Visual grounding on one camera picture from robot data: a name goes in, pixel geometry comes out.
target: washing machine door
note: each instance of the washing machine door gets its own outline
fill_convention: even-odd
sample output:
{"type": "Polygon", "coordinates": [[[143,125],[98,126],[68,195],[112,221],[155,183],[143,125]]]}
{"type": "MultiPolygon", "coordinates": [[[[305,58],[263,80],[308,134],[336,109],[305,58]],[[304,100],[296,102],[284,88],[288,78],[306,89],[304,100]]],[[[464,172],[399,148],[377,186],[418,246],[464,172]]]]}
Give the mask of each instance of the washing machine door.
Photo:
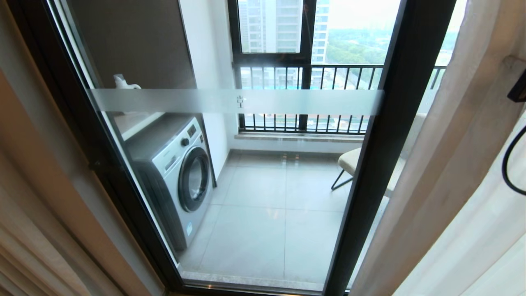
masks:
{"type": "Polygon", "coordinates": [[[187,212],[196,211],[206,196],[210,182],[210,161],[206,151],[194,147],[185,156],[179,173],[179,202],[187,212]]]}

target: chair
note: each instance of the chair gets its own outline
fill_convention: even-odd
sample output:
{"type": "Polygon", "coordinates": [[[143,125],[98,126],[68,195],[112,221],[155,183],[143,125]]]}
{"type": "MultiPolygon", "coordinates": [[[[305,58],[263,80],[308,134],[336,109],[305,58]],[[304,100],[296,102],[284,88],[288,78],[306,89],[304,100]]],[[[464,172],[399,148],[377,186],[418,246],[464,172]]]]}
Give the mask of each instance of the chair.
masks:
{"type": "MultiPolygon", "coordinates": [[[[393,174],[391,175],[391,179],[389,180],[389,184],[387,184],[387,190],[386,195],[390,196],[392,191],[395,190],[395,186],[398,182],[398,178],[400,178],[400,175],[402,174],[403,168],[406,165],[406,160],[409,157],[409,154],[411,153],[411,150],[413,149],[414,143],[417,140],[418,133],[422,129],[422,124],[424,123],[424,120],[426,120],[426,115],[424,113],[417,113],[414,117],[413,125],[411,126],[411,129],[409,130],[409,134],[407,135],[406,142],[403,145],[402,152],[400,153],[400,157],[398,157],[398,161],[396,162],[396,165],[393,170],[393,174]]],[[[360,158],[360,152],[361,147],[351,150],[349,152],[346,152],[340,156],[338,159],[338,165],[342,168],[340,174],[334,181],[334,183],[331,186],[332,190],[336,190],[343,185],[349,183],[352,181],[353,176],[356,172],[356,167],[358,166],[358,158],[360,158]],[[351,178],[336,185],[340,177],[343,175],[343,172],[347,172],[351,175],[351,178]]]]}

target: black chair leg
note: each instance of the black chair leg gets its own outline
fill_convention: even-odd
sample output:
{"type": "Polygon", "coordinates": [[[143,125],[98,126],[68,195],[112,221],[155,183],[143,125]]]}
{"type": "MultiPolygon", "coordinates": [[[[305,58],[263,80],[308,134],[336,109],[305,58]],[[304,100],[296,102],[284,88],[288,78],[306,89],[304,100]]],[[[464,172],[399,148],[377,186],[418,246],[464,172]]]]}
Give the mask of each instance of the black chair leg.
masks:
{"type": "Polygon", "coordinates": [[[352,177],[351,177],[351,178],[348,179],[347,181],[345,181],[345,182],[343,182],[343,183],[341,183],[341,184],[339,184],[339,185],[337,185],[337,186],[335,187],[336,182],[340,179],[341,175],[343,175],[343,172],[344,172],[344,171],[345,171],[345,170],[341,170],[341,173],[338,175],[338,177],[337,177],[336,180],[334,181],[334,184],[331,186],[331,190],[336,190],[336,189],[342,187],[343,185],[345,185],[345,184],[347,184],[347,183],[349,183],[349,182],[352,181],[352,177]]]}

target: window sill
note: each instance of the window sill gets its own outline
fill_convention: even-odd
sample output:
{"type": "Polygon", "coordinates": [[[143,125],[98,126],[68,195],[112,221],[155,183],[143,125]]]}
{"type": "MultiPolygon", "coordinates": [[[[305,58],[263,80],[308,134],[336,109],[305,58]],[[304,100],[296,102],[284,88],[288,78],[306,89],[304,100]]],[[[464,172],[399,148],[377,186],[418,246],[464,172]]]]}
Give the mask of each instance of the window sill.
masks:
{"type": "Polygon", "coordinates": [[[271,141],[305,141],[305,142],[333,142],[333,143],[362,143],[362,135],[332,135],[332,134],[296,134],[296,133],[268,133],[268,132],[240,132],[234,135],[237,140],[271,140],[271,141]]]}

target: beige curtain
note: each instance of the beige curtain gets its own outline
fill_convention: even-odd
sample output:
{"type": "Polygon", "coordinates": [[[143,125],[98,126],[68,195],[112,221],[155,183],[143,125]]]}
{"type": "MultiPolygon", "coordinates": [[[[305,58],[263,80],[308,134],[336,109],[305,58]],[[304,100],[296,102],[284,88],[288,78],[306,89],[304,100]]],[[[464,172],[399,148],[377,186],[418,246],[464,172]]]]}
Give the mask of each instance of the beige curtain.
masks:
{"type": "Polygon", "coordinates": [[[0,287],[16,296],[121,295],[2,151],[0,287]]]}
{"type": "MultiPolygon", "coordinates": [[[[524,25],[524,0],[468,1],[453,58],[350,296],[522,293],[526,196],[505,188],[498,155],[523,105],[506,95],[526,68],[524,25]]],[[[526,161],[512,161],[520,174],[526,161]]]]}

